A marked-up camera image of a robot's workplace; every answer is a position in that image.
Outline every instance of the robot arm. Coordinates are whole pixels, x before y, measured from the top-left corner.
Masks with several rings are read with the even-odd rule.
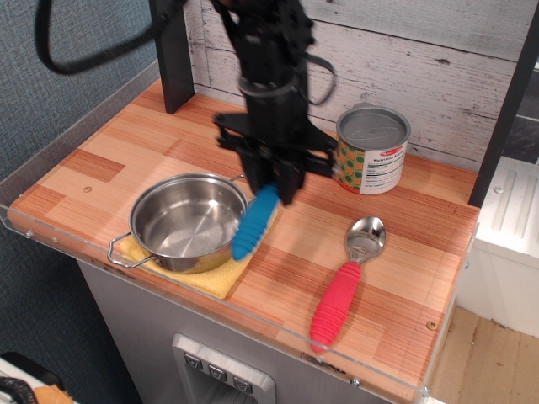
[[[280,200],[288,205],[303,186],[307,172],[326,177],[333,174],[337,142],[307,117],[308,106],[313,104],[308,98],[307,63],[318,64],[332,73],[333,68],[307,53],[307,47],[314,42],[313,21],[305,15],[299,0],[211,2],[221,15],[240,60],[238,86],[248,111],[215,117],[221,132],[219,146],[240,156],[255,194],[266,184],[275,183]],[[52,0],[40,0],[35,23],[38,56],[53,72],[83,72],[152,40],[181,11],[184,3],[185,0],[171,0],[169,8],[148,28],[126,42],[82,60],[61,64],[54,62],[49,52]]]

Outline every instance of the blue brush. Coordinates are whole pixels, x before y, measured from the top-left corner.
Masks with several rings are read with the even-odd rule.
[[[258,191],[232,240],[232,258],[239,261],[256,248],[278,202],[279,195],[274,183],[265,185]]]

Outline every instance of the tin can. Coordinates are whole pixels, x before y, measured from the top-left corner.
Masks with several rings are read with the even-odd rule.
[[[337,120],[339,183],[357,194],[381,194],[394,188],[403,172],[410,124],[392,109],[355,105]]]

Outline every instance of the pot handle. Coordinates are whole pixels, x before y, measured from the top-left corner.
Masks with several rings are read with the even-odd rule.
[[[155,255],[151,255],[150,257],[146,257],[143,260],[139,261],[138,263],[124,263],[123,261],[118,261],[117,259],[112,258],[112,251],[115,248],[115,242],[118,242],[119,240],[129,236],[130,234],[131,234],[131,232],[128,231],[127,233],[124,233],[121,236],[117,236],[117,237],[113,238],[112,240],[110,240],[109,252],[107,253],[107,257],[108,257],[109,261],[112,262],[112,263],[115,263],[116,265],[121,265],[122,267],[128,268],[128,269],[133,269],[134,267],[138,267],[139,265],[147,263],[148,261],[150,261],[152,259],[155,259],[156,262],[159,263],[159,258],[156,257]]]
[[[247,176],[245,174],[238,174],[236,177],[232,177],[228,181],[234,182],[234,181],[236,181],[237,179],[240,179],[240,178],[247,178]]]

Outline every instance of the wooden countertop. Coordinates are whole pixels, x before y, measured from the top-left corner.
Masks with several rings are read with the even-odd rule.
[[[197,95],[166,114],[156,82],[17,199],[9,218],[20,231],[31,230],[74,257],[312,360],[310,321],[348,259],[346,232],[361,217],[377,215],[387,228],[386,247],[365,264],[335,352],[323,355],[323,366],[360,377],[362,385],[395,401],[414,400],[478,217],[478,209],[467,205],[475,173],[407,156],[399,185],[380,195],[352,194],[332,179],[307,175],[224,301],[108,263],[109,241],[128,231],[131,207],[143,190],[179,173],[231,178],[242,172],[237,155],[216,146],[211,122],[217,112],[238,110]],[[250,195],[246,182],[240,187]]]

